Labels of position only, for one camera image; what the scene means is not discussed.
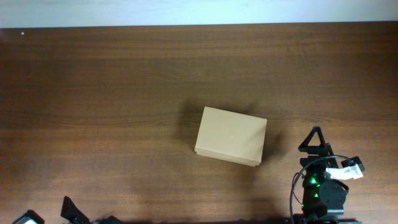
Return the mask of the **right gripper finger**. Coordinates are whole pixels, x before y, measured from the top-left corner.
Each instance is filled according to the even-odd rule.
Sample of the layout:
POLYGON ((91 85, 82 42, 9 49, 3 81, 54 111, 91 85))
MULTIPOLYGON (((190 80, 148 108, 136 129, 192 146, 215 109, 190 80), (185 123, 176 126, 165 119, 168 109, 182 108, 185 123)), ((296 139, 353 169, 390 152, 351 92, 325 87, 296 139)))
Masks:
POLYGON ((361 159, 358 156, 355 156, 355 157, 352 157, 350 159, 346 159, 346 160, 341 161, 341 165, 344 168, 357 165, 360 170, 364 169, 364 165, 363 165, 361 159))
POLYGON ((330 143, 325 141, 322 129, 319 126, 312 128, 308 136, 299 145, 298 150, 307 153, 308 158, 311 159, 334 155, 330 143))

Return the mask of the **cardboard box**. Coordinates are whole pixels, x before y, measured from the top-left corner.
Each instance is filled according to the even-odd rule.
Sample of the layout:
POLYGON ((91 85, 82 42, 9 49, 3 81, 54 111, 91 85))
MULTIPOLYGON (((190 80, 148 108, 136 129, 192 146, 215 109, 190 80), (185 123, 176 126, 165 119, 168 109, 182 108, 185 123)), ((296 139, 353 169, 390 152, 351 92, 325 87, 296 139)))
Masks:
POLYGON ((195 144, 198 155, 246 166, 262 162, 267 120, 205 107, 195 144))

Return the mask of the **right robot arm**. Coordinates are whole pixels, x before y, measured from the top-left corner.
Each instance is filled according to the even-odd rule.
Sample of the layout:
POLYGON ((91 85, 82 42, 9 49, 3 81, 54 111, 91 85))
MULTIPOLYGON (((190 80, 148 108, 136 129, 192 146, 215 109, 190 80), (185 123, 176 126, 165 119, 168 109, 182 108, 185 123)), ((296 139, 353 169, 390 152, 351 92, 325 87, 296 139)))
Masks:
POLYGON ((344 204, 349 194, 349 187, 343 181, 363 177, 365 168, 361 159, 335 155, 319 126, 312 128, 298 150, 308 156, 300 159, 302 169, 292 180, 289 196, 291 222, 358 224, 354 218, 341 219, 340 216, 345 212, 344 204), (303 179, 301 214, 293 210, 293 199, 297 198, 295 188, 300 178, 303 179))

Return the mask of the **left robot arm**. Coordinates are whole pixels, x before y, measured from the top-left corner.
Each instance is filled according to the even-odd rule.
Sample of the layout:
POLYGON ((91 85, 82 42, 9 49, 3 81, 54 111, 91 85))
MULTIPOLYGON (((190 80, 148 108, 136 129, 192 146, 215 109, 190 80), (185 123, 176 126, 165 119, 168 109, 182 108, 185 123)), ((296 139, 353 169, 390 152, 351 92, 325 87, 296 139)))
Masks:
MULTIPOLYGON (((73 203, 70 197, 64 196, 60 216, 71 224, 123 224, 114 216, 91 221, 73 203)), ((26 211, 12 224, 44 224, 45 220, 33 210, 26 211)))

